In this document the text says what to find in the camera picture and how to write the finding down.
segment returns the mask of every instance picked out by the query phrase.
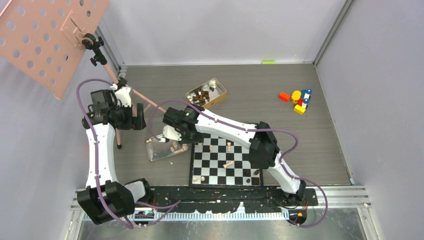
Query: red toy block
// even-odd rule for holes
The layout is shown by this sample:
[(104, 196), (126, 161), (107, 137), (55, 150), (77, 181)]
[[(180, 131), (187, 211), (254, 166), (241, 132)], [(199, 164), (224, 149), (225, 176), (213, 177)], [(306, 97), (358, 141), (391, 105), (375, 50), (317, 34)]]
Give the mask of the red toy block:
[(283, 100), (284, 102), (288, 102), (290, 100), (290, 95), (288, 95), (288, 94), (286, 94), (284, 92), (281, 92), (279, 94), (279, 97), (278, 98), (281, 99), (281, 100)]

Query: wall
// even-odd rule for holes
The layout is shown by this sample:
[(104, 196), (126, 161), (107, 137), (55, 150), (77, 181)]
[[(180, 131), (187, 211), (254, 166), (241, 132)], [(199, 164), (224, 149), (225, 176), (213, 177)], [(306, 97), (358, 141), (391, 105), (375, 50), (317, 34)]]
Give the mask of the wall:
[(127, 65), (312, 62), (344, 0), (110, 0)]
[(346, 160), (385, 239), (422, 239), (424, 2), (356, 1), (318, 66)]
[[(61, 239), (76, 188), (89, 169), (88, 141), (76, 100), (77, 85), (108, 79), (86, 52), (62, 100), (0, 58), (0, 240)], [(107, 87), (88, 83), (90, 92)]]

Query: pink perforated panel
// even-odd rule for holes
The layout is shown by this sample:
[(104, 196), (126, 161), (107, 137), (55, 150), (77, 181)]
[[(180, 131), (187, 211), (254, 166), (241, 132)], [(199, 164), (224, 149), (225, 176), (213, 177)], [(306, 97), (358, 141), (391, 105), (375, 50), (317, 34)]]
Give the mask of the pink perforated panel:
[(94, 34), (108, 5), (109, 0), (10, 0), (0, 13), (0, 56), (61, 99), (85, 52), (81, 38)]

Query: chessboard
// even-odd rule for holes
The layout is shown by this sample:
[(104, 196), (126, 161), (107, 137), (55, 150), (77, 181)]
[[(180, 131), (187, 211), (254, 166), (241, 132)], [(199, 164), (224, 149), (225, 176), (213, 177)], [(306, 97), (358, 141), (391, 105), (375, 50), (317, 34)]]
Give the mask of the chessboard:
[(192, 145), (190, 187), (263, 187), (262, 169), (249, 162), (249, 149), (217, 135), (205, 134), (203, 143)]

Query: gray wooden table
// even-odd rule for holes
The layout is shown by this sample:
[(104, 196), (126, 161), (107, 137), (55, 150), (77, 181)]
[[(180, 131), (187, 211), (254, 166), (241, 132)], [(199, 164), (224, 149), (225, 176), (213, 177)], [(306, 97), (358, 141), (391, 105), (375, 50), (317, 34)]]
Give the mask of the gray wooden table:
[[(209, 110), (235, 121), (263, 121), (272, 128), (295, 132), (299, 145), (284, 159), (296, 174), (321, 185), (350, 184), (323, 90), (311, 64), (129, 66), (126, 74), (130, 86), (156, 103), (184, 99), (186, 92), (212, 78), (224, 85), (228, 95)], [(278, 98), (280, 92), (291, 94), (307, 88), (313, 92), (304, 115), (294, 112), (291, 102)], [(180, 103), (167, 107), (185, 108)], [(147, 111), (146, 122), (151, 112)], [(155, 134), (162, 133), (161, 113), (157, 111), (153, 119)], [(295, 142), (290, 135), (275, 135), (282, 151)], [(126, 183), (145, 178), (151, 185), (188, 185), (190, 151), (150, 162), (145, 147), (149, 137), (146, 129), (122, 131), (123, 147), (115, 149), (118, 180)], [(264, 183), (277, 184), (267, 171)]]

